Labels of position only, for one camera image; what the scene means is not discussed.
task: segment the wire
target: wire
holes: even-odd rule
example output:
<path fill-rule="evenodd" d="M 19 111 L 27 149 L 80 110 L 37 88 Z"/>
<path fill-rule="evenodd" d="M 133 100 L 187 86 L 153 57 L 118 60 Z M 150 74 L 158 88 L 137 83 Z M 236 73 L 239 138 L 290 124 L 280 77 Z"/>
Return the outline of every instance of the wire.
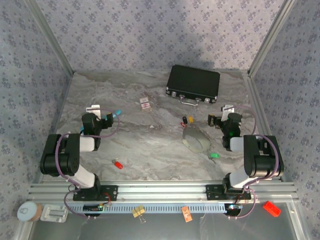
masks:
<path fill-rule="evenodd" d="M 258 183 L 260 180 L 272 178 L 276 174 L 276 171 L 278 170 L 278 167 L 279 167 L 279 154 L 278 154 L 278 150 L 277 150 L 276 146 L 274 145 L 274 143 L 264 135 L 255 134 L 255 136 L 261 137 L 269 143 L 269 145 L 272 148 L 274 155 L 275 155 L 275 165 L 274 165 L 273 171 L 269 175 L 263 176 L 263 177 L 258 177 L 257 179 L 254 179 L 254 180 L 246 183 L 245 185 L 243 185 L 244 188 L 248 188 L 251 184 Z"/>
<path fill-rule="evenodd" d="M 246 192 L 250 191 L 252 192 L 253 194 L 253 204 L 252 204 L 252 207 L 251 209 L 249 210 L 248 213 L 246 213 L 245 215 L 242 215 L 242 216 L 235 216 L 234 218 L 235 219 L 242 219 L 246 216 L 248 216 L 255 208 L 255 205 L 256 205 L 256 193 L 254 190 L 252 190 L 251 188 L 249 188 L 249 186 L 251 184 L 255 184 L 255 183 L 258 183 L 260 180 L 265 180 L 265 179 L 270 179 L 272 178 L 275 174 L 276 174 L 276 171 L 278 170 L 278 167 L 279 167 L 279 154 L 278 154 L 278 151 L 277 151 L 277 148 L 276 146 L 274 145 L 274 143 L 269 139 L 267 138 L 266 136 L 264 135 L 260 135 L 260 134 L 255 134 L 255 136 L 258 136 L 258 137 L 261 137 L 263 139 L 265 139 L 271 146 L 271 148 L 273 149 L 274 151 L 274 155 L 275 155 L 275 165 L 274 165 L 274 169 L 273 171 L 271 172 L 271 174 L 267 175 L 267 176 L 264 176 L 264 177 L 258 177 L 252 181 L 249 181 L 247 182 L 245 185 L 243 185 L 243 188 Z"/>
<path fill-rule="evenodd" d="M 243 199 L 244 199 L 244 204 L 243 204 L 243 206 L 246 205 L 247 200 L 246 200 L 246 197 L 245 197 L 245 195 L 244 195 L 243 193 L 238 194 L 238 196 L 236 197 L 236 200 L 235 200 L 234 204 L 237 204 L 237 202 L 238 202 L 239 200 L 241 200 L 241 199 L 239 198 L 239 196 L 243 197 Z"/>
<path fill-rule="evenodd" d="M 254 210 L 255 205 L 256 205 L 256 193 L 255 193 L 255 191 L 252 190 L 251 188 L 247 188 L 246 190 L 247 190 L 247 192 L 250 191 L 250 192 L 252 192 L 252 194 L 253 194 L 253 204 L 252 204 L 251 209 L 250 209 L 245 215 L 242 215 L 242 216 L 233 216 L 233 217 L 228 216 L 229 218 L 242 219 L 242 218 L 245 218 L 246 216 L 248 216 L 248 215 L 249 215 L 250 213 L 252 213 L 252 211 Z"/>
<path fill-rule="evenodd" d="M 256 131 L 256 128 L 257 128 L 257 115 L 256 115 L 255 111 L 251 107 L 246 106 L 246 105 L 231 106 L 231 107 L 225 108 L 224 110 L 229 110 L 229 109 L 234 109 L 234 108 L 245 108 L 245 109 L 249 109 L 252 112 L 253 120 L 254 120 L 254 127 L 253 127 L 253 131 L 252 131 L 251 135 L 253 135 Z"/>
<path fill-rule="evenodd" d="M 79 192 L 80 190 L 81 190 L 80 188 L 77 188 L 77 189 L 75 189 L 75 190 L 71 190 L 71 191 L 67 192 L 66 195 L 65 195 L 64 198 L 63 198 L 63 202 L 64 202 L 64 205 L 66 206 L 66 208 L 67 208 L 71 213 L 73 213 L 74 215 L 77 215 L 77 216 L 79 216 L 79 217 L 81 217 L 81 218 L 88 219 L 88 217 L 87 217 L 86 215 L 84 215 L 84 214 L 82 214 L 82 213 L 78 213 L 78 212 L 73 211 L 72 208 L 67 204 L 67 196 L 68 196 L 69 194 L 71 194 L 71 193 Z"/>
<path fill-rule="evenodd" d="M 116 116 L 116 118 L 117 118 L 117 120 L 118 120 L 118 124 L 117 124 L 116 129 L 115 129 L 114 132 L 112 132 L 112 133 L 109 134 L 109 135 L 103 135 L 103 136 L 83 135 L 82 137 L 101 138 L 101 139 L 102 139 L 102 138 L 108 138 L 108 137 L 111 137 L 112 135 L 114 135 L 114 134 L 118 131 L 119 125 L 120 125 L 119 115 L 118 115 L 117 113 L 115 113 L 115 112 L 114 112 L 114 114 L 115 114 L 115 116 Z M 79 185 L 78 182 L 72 180 L 71 178 L 68 178 L 66 175 L 63 174 L 63 172 L 61 171 L 60 165 L 59 165 L 59 158 L 58 158 L 58 155 L 59 155 L 59 147 L 60 147 L 60 144 L 61 144 L 62 139 L 63 139 L 65 136 L 69 135 L 69 134 L 70 134 L 70 133 L 62 134 L 61 137 L 58 139 L 58 142 L 56 143 L 55 153 L 54 153 L 55 167 L 56 167 L 56 169 L 57 169 L 57 171 L 58 171 L 58 173 L 59 173 L 59 175 L 60 175 L 61 177 L 63 177 L 64 179 L 68 180 L 68 181 L 69 181 L 70 183 L 72 183 L 73 185 L 78 186 L 78 185 Z"/>
<path fill-rule="evenodd" d="M 110 203 L 110 206 L 111 206 L 111 205 L 112 205 L 112 202 L 111 202 L 111 197 L 110 197 L 109 193 L 103 192 L 102 194 L 106 195 L 106 196 L 109 198 L 109 200 L 108 200 L 107 202 L 103 203 L 102 205 L 105 205 L 105 204 Z"/>
<path fill-rule="evenodd" d="M 80 188 L 77 188 L 77 189 L 75 189 L 75 190 L 71 190 L 71 191 L 69 191 L 69 192 L 67 192 L 66 193 L 66 195 L 64 196 L 64 198 L 63 198 L 63 202 L 64 202 L 64 205 L 66 206 L 66 208 L 71 212 L 71 213 L 73 213 L 74 215 L 76 215 L 76 216 L 79 216 L 79 217 L 81 217 L 81 218 L 84 218 L 84 219 L 88 219 L 88 220 L 90 220 L 90 219 L 96 219 L 97 217 L 89 217 L 89 216 L 86 216 L 86 215 L 84 215 L 83 213 L 78 213 L 78 212 L 76 212 L 76 211 L 73 211 L 72 210 L 72 208 L 68 205 L 68 203 L 67 203 L 67 196 L 69 195 L 69 194 L 71 194 L 71 193 L 76 193 L 76 192 L 79 192 L 81 189 Z M 107 218 L 109 218 L 109 217 L 102 217 L 102 216 L 99 216 L 99 219 L 107 219 Z"/>
<path fill-rule="evenodd" d="M 114 112 L 114 114 L 115 114 L 115 116 L 116 116 L 116 118 L 117 118 L 117 121 L 118 121 L 118 124 L 117 124 L 116 129 L 115 129 L 114 132 L 110 133 L 109 135 L 103 135 L 103 136 L 83 135 L 83 137 L 91 137 L 91 138 L 101 138 L 101 139 L 104 139 L 104 138 L 108 138 L 108 137 L 111 137 L 112 135 L 114 135 L 114 134 L 118 131 L 119 125 L 120 125 L 119 115 L 118 115 L 116 112 Z M 60 144 L 61 144 L 62 139 L 63 139 L 65 136 L 69 135 L 69 134 L 70 134 L 70 133 L 62 134 L 61 137 L 58 139 L 58 141 L 57 141 L 57 143 L 56 143 L 55 152 L 54 152 L 55 167 L 56 167 L 56 169 L 57 169 L 57 171 L 58 171 L 58 173 L 59 173 L 59 175 L 60 175 L 61 177 L 63 177 L 64 179 L 68 180 L 68 181 L 69 181 L 70 183 L 72 183 L 74 186 L 78 186 L 78 185 L 79 185 L 78 182 L 74 181 L 74 180 L 71 179 L 71 178 L 68 178 L 66 175 L 63 174 L 63 172 L 61 171 L 60 165 L 59 165 L 59 158 L 58 158 L 58 156 L 59 156 L 59 147 L 60 147 Z M 73 213 L 73 214 L 75 214 L 75 215 L 77 215 L 77 216 L 79 216 L 79 217 L 88 219 L 87 216 L 85 216 L 85 215 L 83 215 L 83 214 L 81 214 L 81 213 L 77 213 L 77 212 L 73 211 L 73 210 L 71 209 L 71 207 L 69 207 L 69 205 L 67 204 L 67 196 L 68 196 L 70 193 L 75 193 L 75 192 L 78 192 L 78 191 L 80 191 L 80 190 L 81 190 L 81 189 L 80 189 L 80 187 L 79 187 L 78 189 L 75 189 L 75 190 L 72 190 L 72 191 L 67 192 L 67 194 L 64 196 L 63 202 L 64 202 L 64 205 L 66 206 L 66 208 L 67 208 L 71 213 Z"/>
<path fill-rule="evenodd" d="M 69 191 L 69 192 L 71 191 L 71 190 L 70 190 L 70 187 L 71 187 L 71 186 L 76 187 L 76 185 L 70 184 L 70 185 L 68 186 L 68 191 Z"/>

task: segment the aluminum frame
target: aluminum frame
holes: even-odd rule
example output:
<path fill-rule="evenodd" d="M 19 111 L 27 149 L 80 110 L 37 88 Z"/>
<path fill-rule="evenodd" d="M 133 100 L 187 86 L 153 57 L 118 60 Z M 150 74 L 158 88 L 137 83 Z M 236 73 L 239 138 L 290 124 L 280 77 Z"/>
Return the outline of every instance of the aluminum frame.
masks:
<path fill-rule="evenodd" d="M 40 27 L 43 35 L 45 36 L 46 40 L 48 41 L 49 45 L 52 47 L 53 52 L 57 56 L 61 66 L 63 67 L 64 71 L 68 74 L 69 78 L 72 77 L 74 71 L 64 54 L 61 46 L 58 43 L 57 38 L 55 37 L 54 32 L 51 30 L 44 14 L 42 13 L 38 3 L 36 0 L 24 0 L 25 4 L 28 6 L 32 16 L 34 17 L 35 22 Z"/>
<path fill-rule="evenodd" d="M 292 8 L 294 7 L 296 0 L 285 0 L 280 7 L 278 14 L 276 15 L 268 33 L 266 34 L 257 54 L 255 55 L 251 66 L 248 69 L 249 76 L 253 76 L 257 73 L 260 65 L 264 61 L 268 51 L 270 50 L 272 44 L 276 40 L 281 28 L 285 24 Z"/>
<path fill-rule="evenodd" d="M 263 135 L 272 135 L 267 117 L 261 103 L 259 93 L 256 87 L 255 82 L 249 76 L 248 73 L 243 72 L 244 84 L 247 88 L 249 100 L 251 107 L 256 113 L 257 116 L 257 128 L 259 133 Z M 281 177 L 281 180 L 286 183 L 286 173 Z M 303 217 L 303 211 L 300 205 L 300 202 L 293 201 L 287 202 L 286 206 L 290 212 L 291 222 L 298 240 L 312 240 L 311 232 L 307 225 L 306 219 Z"/>
<path fill-rule="evenodd" d="M 234 200 L 207 200 L 206 185 L 222 184 L 221 181 L 102 181 L 101 185 L 117 185 L 117 204 L 172 204 L 172 203 L 233 203 Z M 63 204 L 69 191 L 68 182 L 35 183 L 30 187 L 27 201 L 39 204 Z M 292 203 L 299 201 L 293 182 L 280 179 L 264 180 L 251 188 L 257 196 L 257 203 Z M 69 204 L 95 204 L 97 201 L 73 201 Z"/>

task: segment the patterned wallpaper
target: patterned wallpaper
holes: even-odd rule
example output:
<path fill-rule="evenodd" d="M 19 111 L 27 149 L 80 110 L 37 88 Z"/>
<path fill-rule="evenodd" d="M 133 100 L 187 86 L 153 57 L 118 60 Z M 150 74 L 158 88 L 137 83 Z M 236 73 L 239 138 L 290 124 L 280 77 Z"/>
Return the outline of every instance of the patterned wallpaper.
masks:
<path fill-rule="evenodd" d="M 0 1 L 0 239 L 37 180 L 69 78 L 23 0 Z"/>
<path fill-rule="evenodd" d="M 286 176 L 320 239 L 320 1 L 297 0 L 254 76 Z"/>
<path fill-rule="evenodd" d="M 248 69 L 284 0 L 37 0 L 75 71 Z"/>

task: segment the marble surface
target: marble surface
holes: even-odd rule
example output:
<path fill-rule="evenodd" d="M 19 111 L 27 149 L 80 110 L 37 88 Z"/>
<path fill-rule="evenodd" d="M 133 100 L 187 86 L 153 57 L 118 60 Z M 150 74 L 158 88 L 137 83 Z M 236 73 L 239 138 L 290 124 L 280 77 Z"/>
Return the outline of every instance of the marble surface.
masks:
<path fill-rule="evenodd" d="M 198 107 L 181 104 L 165 94 L 168 71 L 76 72 L 58 124 L 58 133 L 78 133 L 86 107 L 100 104 L 108 110 L 121 110 L 118 132 L 101 140 L 98 151 L 80 153 L 80 163 L 103 181 L 123 180 L 221 180 L 226 173 L 243 165 L 243 153 L 226 151 L 220 129 L 207 125 L 208 114 L 221 115 L 225 104 L 250 105 L 241 72 L 221 73 L 218 101 L 201 102 Z M 152 110 L 141 110 L 139 99 L 148 97 Z M 242 134 L 250 134 L 254 119 L 243 116 Z M 211 137 L 211 152 L 219 153 L 215 162 L 205 153 L 193 153 L 182 143 L 182 117 L 192 115 L 195 124 Z M 104 129 L 107 135 L 117 127 Z M 123 169 L 112 160 L 118 158 Z M 44 176 L 44 181 L 61 180 Z"/>

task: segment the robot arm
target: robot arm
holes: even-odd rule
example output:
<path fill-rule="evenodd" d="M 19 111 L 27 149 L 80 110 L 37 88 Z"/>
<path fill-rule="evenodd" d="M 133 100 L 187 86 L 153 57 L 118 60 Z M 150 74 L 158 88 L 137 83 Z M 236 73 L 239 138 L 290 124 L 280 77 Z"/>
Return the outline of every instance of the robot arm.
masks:
<path fill-rule="evenodd" d="M 87 171 L 80 165 L 80 152 L 97 151 L 100 146 L 102 129 L 107 129 L 114 123 L 113 114 L 109 113 L 106 119 L 100 119 L 100 106 L 94 105 L 93 109 L 82 116 L 83 134 L 70 133 L 64 137 L 58 149 L 58 162 L 63 175 L 70 182 L 80 188 L 79 194 L 85 195 L 87 200 L 94 200 L 101 195 L 101 185 L 97 175 Z M 61 134 L 50 134 L 46 140 L 40 161 L 40 170 L 44 175 L 59 177 L 56 167 L 55 151 Z"/>
<path fill-rule="evenodd" d="M 55 162 L 55 150 L 60 134 L 50 134 L 47 138 L 40 162 L 40 170 L 44 175 L 60 176 Z M 93 137 L 83 137 L 79 133 L 69 134 L 59 147 L 59 166 L 64 175 L 78 183 L 82 189 L 92 188 L 95 175 L 80 165 L 80 152 L 91 152 L 95 149 Z"/>
<path fill-rule="evenodd" d="M 284 162 L 282 160 L 279 146 L 275 136 L 266 136 L 275 146 L 278 152 L 279 165 L 274 177 L 281 177 L 284 173 Z M 226 191 L 242 189 L 248 182 L 261 177 L 266 177 L 275 169 L 276 156 L 270 144 L 263 138 L 255 135 L 244 135 L 235 137 L 236 141 L 230 141 L 240 146 L 242 141 L 244 164 L 239 170 L 228 173 L 223 179 Z"/>

